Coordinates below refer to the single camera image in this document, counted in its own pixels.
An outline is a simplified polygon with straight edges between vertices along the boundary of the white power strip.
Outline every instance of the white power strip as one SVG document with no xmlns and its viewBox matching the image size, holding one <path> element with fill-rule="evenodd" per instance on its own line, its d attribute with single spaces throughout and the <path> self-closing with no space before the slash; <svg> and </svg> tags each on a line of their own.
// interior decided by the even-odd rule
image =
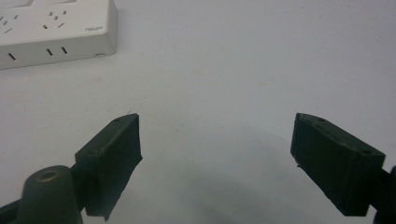
<svg viewBox="0 0 396 224">
<path fill-rule="evenodd" d="M 113 0 L 0 0 L 0 69 L 117 51 Z"/>
</svg>

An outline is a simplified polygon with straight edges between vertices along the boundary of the white table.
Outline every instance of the white table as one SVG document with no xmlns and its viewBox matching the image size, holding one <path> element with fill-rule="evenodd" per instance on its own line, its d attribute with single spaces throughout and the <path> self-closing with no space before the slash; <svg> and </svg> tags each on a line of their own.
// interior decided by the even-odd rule
<svg viewBox="0 0 396 224">
<path fill-rule="evenodd" d="M 116 0 L 118 53 L 0 71 L 0 204 L 112 119 L 140 115 L 144 159 L 112 223 L 372 223 L 296 167 L 297 112 L 396 165 L 393 0 Z M 85 223 L 104 223 L 85 217 Z"/>
</svg>

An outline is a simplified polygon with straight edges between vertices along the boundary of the screw hole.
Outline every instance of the screw hole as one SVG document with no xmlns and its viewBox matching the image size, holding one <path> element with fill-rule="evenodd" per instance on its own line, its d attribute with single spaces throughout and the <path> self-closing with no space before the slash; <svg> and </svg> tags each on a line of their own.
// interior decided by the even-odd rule
<svg viewBox="0 0 396 224">
<path fill-rule="evenodd" d="M 42 183 L 44 183 L 44 182 L 49 182 L 49 181 L 55 179 L 56 176 L 58 176 L 58 174 L 59 174 L 58 171 L 47 171 L 46 173 L 40 175 L 40 176 L 37 178 L 37 181 L 38 181 L 38 182 L 42 182 Z"/>
</svg>

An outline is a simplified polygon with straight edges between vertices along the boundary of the dark green plastic part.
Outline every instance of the dark green plastic part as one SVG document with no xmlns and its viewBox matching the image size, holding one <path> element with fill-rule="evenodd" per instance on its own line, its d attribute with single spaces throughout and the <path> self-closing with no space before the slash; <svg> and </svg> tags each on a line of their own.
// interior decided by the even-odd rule
<svg viewBox="0 0 396 224">
<path fill-rule="evenodd" d="M 82 224 L 68 167 L 48 167 L 27 178 L 16 223 Z"/>
<path fill-rule="evenodd" d="M 89 216 L 108 220 L 141 160 L 136 114 L 112 120 L 76 153 L 73 168 L 86 178 L 84 203 Z"/>
<path fill-rule="evenodd" d="M 297 114 L 291 155 L 341 213 L 366 216 L 384 153 L 325 119 Z"/>
</svg>

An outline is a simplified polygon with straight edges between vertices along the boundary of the electrical outlet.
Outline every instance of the electrical outlet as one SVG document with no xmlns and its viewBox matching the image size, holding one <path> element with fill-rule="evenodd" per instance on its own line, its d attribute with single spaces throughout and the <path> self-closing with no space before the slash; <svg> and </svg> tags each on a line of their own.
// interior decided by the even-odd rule
<svg viewBox="0 0 396 224">
<path fill-rule="evenodd" d="M 115 54 L 114 0 L 0 0 L 0 69 Z"/>
</svg>

